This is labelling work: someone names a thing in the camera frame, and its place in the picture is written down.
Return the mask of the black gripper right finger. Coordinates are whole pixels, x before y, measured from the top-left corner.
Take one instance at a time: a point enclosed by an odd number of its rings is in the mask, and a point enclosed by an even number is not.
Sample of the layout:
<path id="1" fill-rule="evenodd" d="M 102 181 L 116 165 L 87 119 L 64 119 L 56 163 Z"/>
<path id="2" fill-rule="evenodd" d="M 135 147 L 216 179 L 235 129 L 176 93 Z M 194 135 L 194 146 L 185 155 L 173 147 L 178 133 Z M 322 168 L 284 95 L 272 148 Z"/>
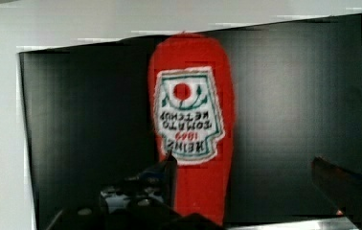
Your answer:
<path id="1" fill-rule="evenodd" d="M 314 186 L 335 208 L 362 230 L 362 173 L 315 157 L 311 163 L 311 178 Z"/>

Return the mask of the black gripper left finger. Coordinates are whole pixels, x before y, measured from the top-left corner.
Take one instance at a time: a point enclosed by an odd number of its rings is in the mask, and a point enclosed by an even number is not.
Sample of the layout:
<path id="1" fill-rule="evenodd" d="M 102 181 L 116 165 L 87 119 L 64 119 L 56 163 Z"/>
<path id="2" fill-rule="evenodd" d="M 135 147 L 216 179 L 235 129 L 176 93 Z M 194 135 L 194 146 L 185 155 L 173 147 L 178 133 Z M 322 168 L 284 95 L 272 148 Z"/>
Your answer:
<path id="1" fill-rule="evenodd" d="M 81 172 L 71 201 L 46 230 L 224 230 L 200 211 L 175 209 L 177 161 L 172 155 L 136 172 Z"/>

